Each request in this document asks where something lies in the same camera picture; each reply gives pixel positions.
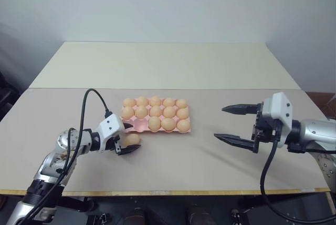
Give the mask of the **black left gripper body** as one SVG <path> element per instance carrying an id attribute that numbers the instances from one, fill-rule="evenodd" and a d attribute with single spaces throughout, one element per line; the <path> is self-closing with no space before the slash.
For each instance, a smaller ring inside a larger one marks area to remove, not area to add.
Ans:
<path id="1" fill-rule="evenodd" d="M 120 144 L 120 136 L 111 137 L 106 142 L 106 150 L 114 150 L 117 155 L 121 155 L 122 148 Z"/>

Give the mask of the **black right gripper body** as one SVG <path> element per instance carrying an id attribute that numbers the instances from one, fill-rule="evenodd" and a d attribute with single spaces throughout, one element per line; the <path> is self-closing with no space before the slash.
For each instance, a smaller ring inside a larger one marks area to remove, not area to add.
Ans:
<path id="1" fill-rule="evenodd" d="M 278 143 L 280 141 L 282 132 L 282 122 L 279 119 L 273 119 L 270 116 L 264 116 L 263 106 L 264 103 L 258 104 L 256 121 L 251 138 L 255 143 Z"/>

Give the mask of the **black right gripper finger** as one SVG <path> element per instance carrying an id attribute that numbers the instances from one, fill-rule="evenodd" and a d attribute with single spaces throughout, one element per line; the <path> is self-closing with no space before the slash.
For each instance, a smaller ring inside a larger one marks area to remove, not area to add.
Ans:
<path id="1" fill-rule="evenodd" d="M 258 110 L 259 104 L 235 104 L 222 108 L 222 111 L 235 115 L 256 114 Z"/>
<path id="2" fill-rule="evenodd" d="M 247 149 L 252 151 L 253 153 L 257 153 L 259 150 L 259 142 L 257 141 L 246 140 L 240 138 L 240 136 L 229 134 L 214 134 L 214 136 L 231 146 Z"/>

